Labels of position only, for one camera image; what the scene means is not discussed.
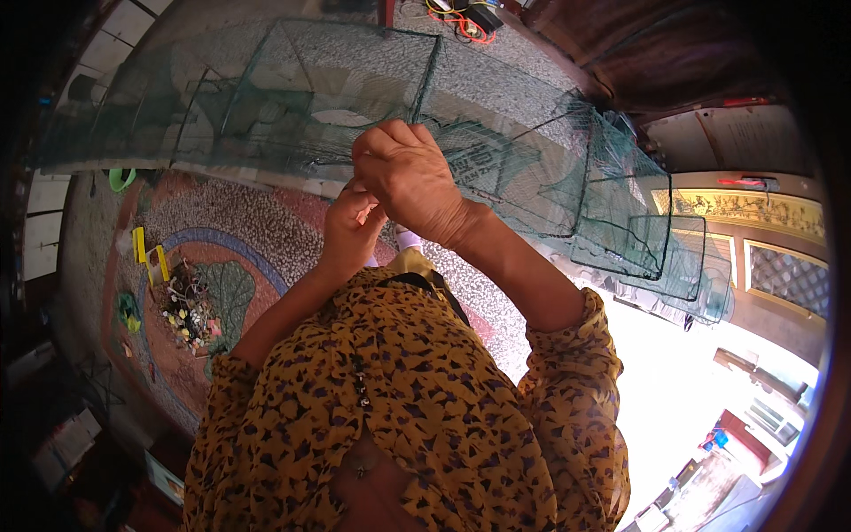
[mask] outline right hand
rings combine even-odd
[[[395,118],[364,131],[351,146],[355,181],[391,220],[455,249],[485,207],[464,199],[426,126]]]

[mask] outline mesh netting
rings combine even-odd
[[[705,224],[673,223],[671,177],[631,138],[577,94],[439,36],[280,19],[143,51],[99,105],[57,111],[40,164],[134,159],[348,180],[351,143],[394,117],[423,123],[463,193],[524,236],[676,301],[711,292],[701,247],[677,234]],[[698,314],[715,304],[703,299]]]

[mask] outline left hand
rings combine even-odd
[[[317,270],[345,283],[366,264],[387,215],[375,196],[349,183],[325,214],[325,244]]]

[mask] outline electrical wire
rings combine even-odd
[[[453,8],[449,11],[441,11],[440,9],[436,9],[433,5],[431,5],[431,2],[429,2],[429,0],[425,0],[425,6],[428,8],[428,15],[430,17],[432,17],[432,19],[437,20],[439,22],[445,22],[447,24],[449,24],[450,22],[457,22],[458,23],[458,25],[455,27],[455,38],[456,39],[458,38],[457,32],[460,31],[461,35],[470,39],[470,41],[472,41],[474,43],[491,44],[494,41],[494,39],[496,38],[496,31],[494,31],[491,34],[490,38],[473,37],[469,33],[469,29],[468,29],[470,27],[469,26],[470,24],[472,24],[475,27],[476,35],[487,36],[487,33],[485,33],[485,31],[482,29],[482,27],[480,25],[476,24],[475,22],[473,22],[472,20],[466,18],[464,15],[461,14],[462,12],[469,9],[470,6],[477,5],[477,4],[490,5],[487,2],[472,2],[472,3],[467,4],[467,7],[463,8],[463,9],[455,9],[454,6],[453,6]],[[441,18],[435,16],[435,14],[440,14],[440,15],[457,14],[458,18],[457,19],[441,19]]]

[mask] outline forearm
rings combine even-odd
[[[317,312],[346,280],[319,267],[310,270],[254,322],[231,356],[261,369],[271,349]]]
[[[532,329],[553,332],[582,319],[585,298],[570,280],[484,205],[454,246],[505,292]]]

